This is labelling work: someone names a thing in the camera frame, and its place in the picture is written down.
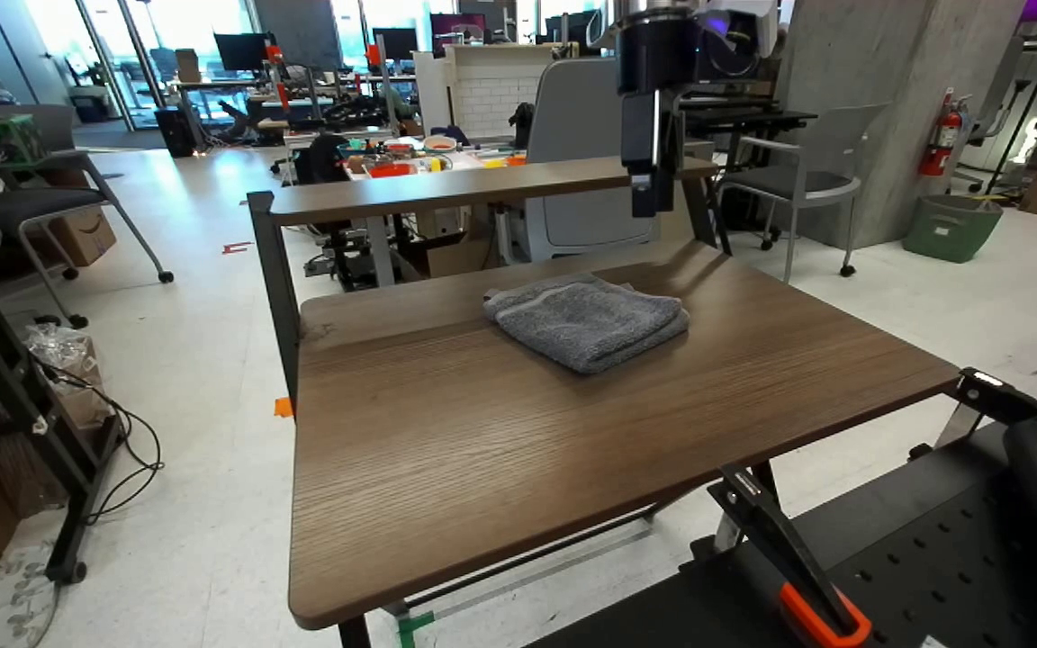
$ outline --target red fire extinguisher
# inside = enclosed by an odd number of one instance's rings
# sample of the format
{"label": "red fire extinguisher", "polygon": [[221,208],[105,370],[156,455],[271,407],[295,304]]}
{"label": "red fire extinguisher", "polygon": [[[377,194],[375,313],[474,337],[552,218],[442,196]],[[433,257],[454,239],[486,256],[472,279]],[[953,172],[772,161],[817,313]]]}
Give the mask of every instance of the red fire extinguisher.
{"label": "red fire extinguisher", "polygon": [[927,143],[923,166],[918,166],[923,177],[945,177],[948,172],[948,161],[949,161],[949,153],[958,148],[958,134],[963,134],[963,112],[965,112],[965,101],[953,101],[953,92],[948,92],[941,117],[933,125],[933,135]]}

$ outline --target wooden table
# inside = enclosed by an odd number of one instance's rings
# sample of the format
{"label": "wooden table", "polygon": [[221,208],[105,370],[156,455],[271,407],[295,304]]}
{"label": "wooden table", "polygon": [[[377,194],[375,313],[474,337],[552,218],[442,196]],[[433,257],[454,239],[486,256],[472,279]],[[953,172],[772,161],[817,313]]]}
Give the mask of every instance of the wooden table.
{"label": "wooden table", "polygon": [[[577,379],[484,317],[486,289],[581,268],[679,296],[687,337]],[[341,622],[346,644],[364,644],[367,608],[673,500],[958,374],[694,239],[330,296],[304,310],[304,335],[288,604],[310,628]]]}
{"label": "wooden table", "polygon": [[[697,239],[717,239],[708,208],[707,208],[707,177],[714,166],[687,166],[679,172],[693,230]],[[357,218],[370,238],[377,285],[393,285],[390,235],[385,215],[393,211],[426,211],[445,205],[486,205],[486,202],[522,202],[545,194],[581,194],[627,187],[631,179],[618,159],[581,159],[581,161],[529,161],[516,167],[454,167],[454,172],[418,172],[390,177],[370,184],[304,184],[285,189],[250,194],[250,211],[257,227],[262,279],[271,296],[279,350],[288,379],[288,391],[299,391],[299,299],[288,268],[288,251],[280,227],[299,223],[346,223]]]}

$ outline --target gray towel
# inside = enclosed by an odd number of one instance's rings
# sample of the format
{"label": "gray towel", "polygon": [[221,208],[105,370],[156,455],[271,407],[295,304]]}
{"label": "gray towel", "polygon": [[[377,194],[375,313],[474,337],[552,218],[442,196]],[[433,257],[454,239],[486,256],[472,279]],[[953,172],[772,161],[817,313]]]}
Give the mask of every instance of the gray towel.
{"label": "gray towel", "polygon": [[519,346],[577,374],[618,368],[687,329],[679,299],[599,278],[491,290],[484,310]]}

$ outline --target trash can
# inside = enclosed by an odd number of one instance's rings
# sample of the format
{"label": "trash can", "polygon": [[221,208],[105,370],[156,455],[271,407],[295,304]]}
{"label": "trash can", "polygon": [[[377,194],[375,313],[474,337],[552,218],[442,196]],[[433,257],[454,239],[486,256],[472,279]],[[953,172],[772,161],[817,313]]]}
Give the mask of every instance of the trash can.
{"label": "trash can", "polygon": [[965,194],[928,194],[918,202],[904,247],[948,262],[969,262],[999,227],[1001,205]]}
{"label": "trash can", "polygon": [[183,112],[156,112],[160,134],[172,159],[191,159],[199,141]]}

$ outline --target wall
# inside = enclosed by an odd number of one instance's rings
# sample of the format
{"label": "wall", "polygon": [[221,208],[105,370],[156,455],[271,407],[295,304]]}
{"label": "wall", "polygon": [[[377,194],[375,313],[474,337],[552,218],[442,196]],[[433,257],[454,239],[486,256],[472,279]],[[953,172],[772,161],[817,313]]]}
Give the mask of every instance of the wall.
{"label": "wall", "polygon": [[336,11],[329,0],[257,0],[262,33],[285,57],[310,67],[341,67]]}

